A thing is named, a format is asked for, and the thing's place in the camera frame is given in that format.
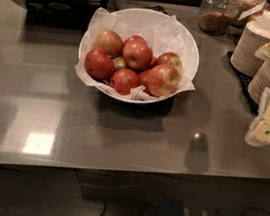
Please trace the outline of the white label card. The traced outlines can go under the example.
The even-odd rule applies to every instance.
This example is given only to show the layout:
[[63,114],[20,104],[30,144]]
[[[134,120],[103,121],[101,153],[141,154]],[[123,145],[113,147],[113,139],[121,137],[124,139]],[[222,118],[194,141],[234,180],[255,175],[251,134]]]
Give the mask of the white label card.
[[265,2],[260,3],[259,5],[256,5],[255,7],[252,7],[249,10],[243,11],[238,20],[240,21],[242,19],[249,17],[252,14],[255,14],[256,12],[262,11],[263,6],[265,6]]

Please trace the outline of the black mat under plates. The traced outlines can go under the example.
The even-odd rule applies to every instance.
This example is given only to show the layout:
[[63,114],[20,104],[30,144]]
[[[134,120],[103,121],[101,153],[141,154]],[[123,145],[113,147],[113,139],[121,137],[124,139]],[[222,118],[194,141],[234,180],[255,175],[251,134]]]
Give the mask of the black mat under plates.
[[[226,54],[228,56],[228,59],[231,60],[233,53],[231,51],[227,51]],[[248,86],[252,78],[236,70],[236,68],[233,66],[231,61],[229,61],[229,65],[232,69],[232,72],[235,74],[236,79],[239,84],[238,86],[240,88],[241,103],[244,105],[244,107],[246,108],[248,112],[250,112],[251,114],[255,116],[256,114],[258,114],[259,105],[255,103],[255,101],[251,98],[248,92]]]

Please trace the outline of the glass jar with grains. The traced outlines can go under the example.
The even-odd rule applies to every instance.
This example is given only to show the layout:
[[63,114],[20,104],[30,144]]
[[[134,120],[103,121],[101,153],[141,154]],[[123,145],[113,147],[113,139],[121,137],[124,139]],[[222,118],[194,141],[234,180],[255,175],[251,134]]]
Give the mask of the glass jar with grains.
[[237,18],[239,0],[202,0],[198,26],[211,35],[223,35]]

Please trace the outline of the right stack of paper plates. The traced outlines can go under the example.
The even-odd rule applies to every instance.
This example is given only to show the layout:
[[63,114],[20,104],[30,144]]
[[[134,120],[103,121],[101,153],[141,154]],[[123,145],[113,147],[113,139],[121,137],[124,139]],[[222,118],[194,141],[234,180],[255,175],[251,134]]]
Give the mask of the right stack of paper plates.
[[249,96],[254,103],[258,104],[261,101],[261,95],[267,87],[270,89],[270,60],[262,64],[248,86]]

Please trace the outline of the stack of paper plates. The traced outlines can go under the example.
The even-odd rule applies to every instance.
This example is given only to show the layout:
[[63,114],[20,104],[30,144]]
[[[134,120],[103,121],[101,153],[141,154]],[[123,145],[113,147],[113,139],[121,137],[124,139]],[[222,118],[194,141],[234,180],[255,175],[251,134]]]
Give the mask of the stack of paper plates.
[[254,103],[258,104],[261,101],[261,95],[267,87],[270,89],[270,60],[262,64],[248,86],[249,96]]
[[250,21],[230,57],[232,66],[240,73],[253,77],[263,64],[256,50],[270,41],[270,32],[260,29],[257,22]]

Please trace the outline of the black laptop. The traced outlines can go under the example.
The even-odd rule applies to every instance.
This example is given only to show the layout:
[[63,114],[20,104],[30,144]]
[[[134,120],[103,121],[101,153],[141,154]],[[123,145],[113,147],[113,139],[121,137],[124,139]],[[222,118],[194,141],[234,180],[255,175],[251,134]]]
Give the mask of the black laptop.
[[97,9],[105,0],[11,0],[25,9],[30,19],[45,25],[86,31]]

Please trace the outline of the red-green apple back left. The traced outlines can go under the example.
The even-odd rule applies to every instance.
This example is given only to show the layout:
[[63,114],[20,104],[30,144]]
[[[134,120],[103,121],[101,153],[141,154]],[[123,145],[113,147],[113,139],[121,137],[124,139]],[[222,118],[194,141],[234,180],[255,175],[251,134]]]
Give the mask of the red-green apple back left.
[[102,48],[107,51],[111,57],[120,56],[124,48],[122,38],[115,31],[102,31],[100,32],[95,41],[96,48]]

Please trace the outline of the left stack of paper plates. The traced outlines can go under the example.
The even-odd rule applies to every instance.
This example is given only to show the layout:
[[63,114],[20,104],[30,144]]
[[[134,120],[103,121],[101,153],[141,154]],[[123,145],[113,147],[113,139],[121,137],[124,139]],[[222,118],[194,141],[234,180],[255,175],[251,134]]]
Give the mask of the left stack of paper plates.
[[256,50],[270,41],[270,32],[260,29],[257,22],[250,21],[230,57],[232,66],[240,73],[253,77],[263,64]]

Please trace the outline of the dark red apple lower middle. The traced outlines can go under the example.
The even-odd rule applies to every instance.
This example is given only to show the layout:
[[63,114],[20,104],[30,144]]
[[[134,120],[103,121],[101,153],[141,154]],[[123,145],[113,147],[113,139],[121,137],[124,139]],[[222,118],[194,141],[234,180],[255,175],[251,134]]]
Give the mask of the dark red apple lower middle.
[[142,84],[142,86],[145,87],[144,92],[146,92],[148,95],[150,95],[150,92],[151,92],[149,90],[149,87],[148,87],[148,85],[149,85],[149,83],[148,83],[149,72],[150,72],[150,70],[146,69],[146,70],[138,73],[140,83]]

